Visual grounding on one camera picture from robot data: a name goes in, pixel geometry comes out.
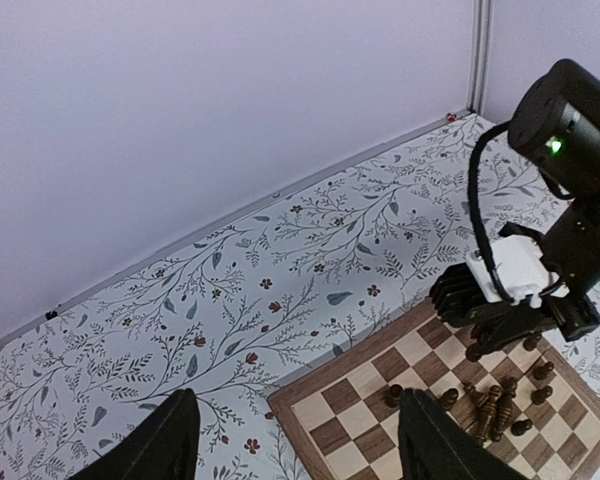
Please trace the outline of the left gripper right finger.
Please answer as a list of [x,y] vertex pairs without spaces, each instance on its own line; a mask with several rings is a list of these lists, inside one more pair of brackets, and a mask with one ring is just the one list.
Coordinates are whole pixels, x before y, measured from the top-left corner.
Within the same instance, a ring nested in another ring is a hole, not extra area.
[[430,395],[400,396],[399,455],[405,479],[501,479],[503,462],[480,447]]

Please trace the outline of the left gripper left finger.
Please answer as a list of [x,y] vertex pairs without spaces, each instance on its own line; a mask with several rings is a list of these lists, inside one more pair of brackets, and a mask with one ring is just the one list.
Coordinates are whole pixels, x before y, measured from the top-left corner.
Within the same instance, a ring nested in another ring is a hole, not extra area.
[[173,392],[119,445],[83,468],[79,480],[193,479],[200,411],[191,389]]

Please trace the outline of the dark pawn placed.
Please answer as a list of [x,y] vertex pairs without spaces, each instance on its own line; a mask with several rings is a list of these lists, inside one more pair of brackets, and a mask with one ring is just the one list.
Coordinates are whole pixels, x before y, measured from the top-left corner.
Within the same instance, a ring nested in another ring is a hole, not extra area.
[[524,342],[523,342],[523,348],[528,351],[531,352],[534,349],[537,348],[538,344],[540,341],[540,337],[538,336],[529,336],[527,337]]
[[546,380],[553,371],[554,371],[554,363],[551,361],[547,361],[544,364],[536,366],[534,368],[532,374],[536,380],[542,381],[542,380]]

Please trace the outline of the wooden chess board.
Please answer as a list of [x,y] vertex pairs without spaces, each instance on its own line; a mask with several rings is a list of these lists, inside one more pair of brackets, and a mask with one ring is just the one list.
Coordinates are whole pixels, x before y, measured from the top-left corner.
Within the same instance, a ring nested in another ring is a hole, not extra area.
[[273,393],[268,403],[313,479],[399,479],[399,394],[418,390],[527,479],[600,468],[600,398],[545,340],[467,359],[468,329],[422,302]]

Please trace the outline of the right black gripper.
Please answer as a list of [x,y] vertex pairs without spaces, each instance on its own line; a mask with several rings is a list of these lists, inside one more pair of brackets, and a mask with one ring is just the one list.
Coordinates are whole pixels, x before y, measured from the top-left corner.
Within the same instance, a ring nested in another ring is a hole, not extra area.
[[507,223],[499,235],[527,235],[541,248],[541,262],[559,273],[569,293],[549,297],[543,306],[489,304],[468,315],[474,340],[466,349],[469,361],[501,351],[512,342],[557,328],[575,341],[600,326],[600,314],[588,292],[600,281],[600,194],[574,200],[544,235]]

